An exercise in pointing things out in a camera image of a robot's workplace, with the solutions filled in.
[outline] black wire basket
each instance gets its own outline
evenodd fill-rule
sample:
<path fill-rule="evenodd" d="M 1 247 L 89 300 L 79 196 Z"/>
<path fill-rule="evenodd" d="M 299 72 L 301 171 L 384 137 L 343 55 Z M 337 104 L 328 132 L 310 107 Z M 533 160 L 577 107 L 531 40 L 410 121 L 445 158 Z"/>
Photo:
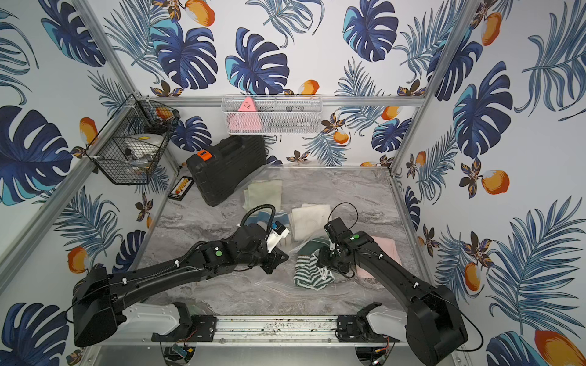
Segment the black wire basket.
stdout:
<path fill-rule="evenodd" d="M 156 101 L 138 101 L 133 95 L 128 96 L 123 106 L 131 108 L 126 108 L 126 115 L 112 136 L 89 158 L 114 184 L 149 184 L 177 129 L 179 113 Z M 113 116 L 124 112 L 121 108 Z"/>

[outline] folded cloth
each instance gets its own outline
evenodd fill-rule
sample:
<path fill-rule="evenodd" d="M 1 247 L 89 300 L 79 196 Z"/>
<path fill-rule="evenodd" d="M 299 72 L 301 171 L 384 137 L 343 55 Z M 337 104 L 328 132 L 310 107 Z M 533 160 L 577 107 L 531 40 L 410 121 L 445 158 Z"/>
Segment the folded cloth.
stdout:
<path fill-rule="evenodd" d="M 372 237 L 374 241 L 379 245 L 379 247 L 385 252 L 386 255 L 393 258 L 395 262 L 401 264 L 401 259 L 399 258 L 399 254 L 397 253 L 397 247 L 395 245 L 395 240 L 389 238 L 379 238 L 379 237 Z M 360 278 L 374 278 L 373 275 L 368 273 L 366 270 L 356 266 L 356 276 Z"/>
<path fill-rule="evenodd" d="M 317 253 L 320 248 L 328 247 L 330 240 L 327 237 L 311 239 L 305 244 L 295 263 L 295 286 L 306 289 L 321 290 L 334 281 L 332 271 L 318 267 Z"/>
<path fill-rule="evenodd" d="M 282 180 L 254 181 L 244 190 L 244 208 L 251 208 L 268 203 L 275 206 L 277 212 L 281 211 Z"/>
<path fill-rule="evenodd" d="M 328 204 L 306 204 L 291 211 L 293 239 L 303 241 L 328 223 L 332 210 Z"/>

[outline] pink towel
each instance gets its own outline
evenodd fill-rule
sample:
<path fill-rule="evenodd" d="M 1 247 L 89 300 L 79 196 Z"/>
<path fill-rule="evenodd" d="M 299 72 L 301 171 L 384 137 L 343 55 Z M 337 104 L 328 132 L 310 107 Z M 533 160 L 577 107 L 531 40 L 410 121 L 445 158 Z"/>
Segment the pink towel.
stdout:
<path fill-rule="evenodd" d="M 401 264 L 401 259 L 399 258 L 399 254 L 397 253 L 397 247 L 395 246 L 395 240 L 389 238 L 379 238 L 379 237 L 372 237 L 374 241 L 380 246 L 380 248 L 385 252 L 386 255 L 393 258 L 395 262 Z M 360 278 L 374 278 L 373 275 L 368 273 L 366 270 L 356 267 L 356 276 Z"/>

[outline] wire basket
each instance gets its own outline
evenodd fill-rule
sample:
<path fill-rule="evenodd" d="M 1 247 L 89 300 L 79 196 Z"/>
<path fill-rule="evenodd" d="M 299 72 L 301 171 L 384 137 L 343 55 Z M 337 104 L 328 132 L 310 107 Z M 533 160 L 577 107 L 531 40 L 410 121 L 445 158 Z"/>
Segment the wire basket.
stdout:
<path fill-rule="evenodd" d="M 137 101 L 133 95 L 125 105 L 132 108 L 112 137 L 89 158 L 114 184 L 148 184 L 177 129 L 179 113 L 156 101 Z"/>
<path fill-rule="evenodd" d="M 240 112 L 252 97 L 256 112 Z M 322 130 L 321 95 L 224 95 L 222 113 L 231 135 L 317 134 Z"/>

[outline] white wire basket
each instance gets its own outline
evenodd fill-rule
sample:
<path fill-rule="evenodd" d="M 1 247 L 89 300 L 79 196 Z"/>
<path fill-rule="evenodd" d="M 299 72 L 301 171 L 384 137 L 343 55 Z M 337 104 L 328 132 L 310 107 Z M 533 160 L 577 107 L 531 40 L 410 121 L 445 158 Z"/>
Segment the white wire basket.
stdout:
<path fill-rule="evenodd" d="M 257 112 L 238 112 L 252 97 Z M 321 95 L 224 95 L 222 113 L 230 135 L 317 134 L 323 129 Z"/>

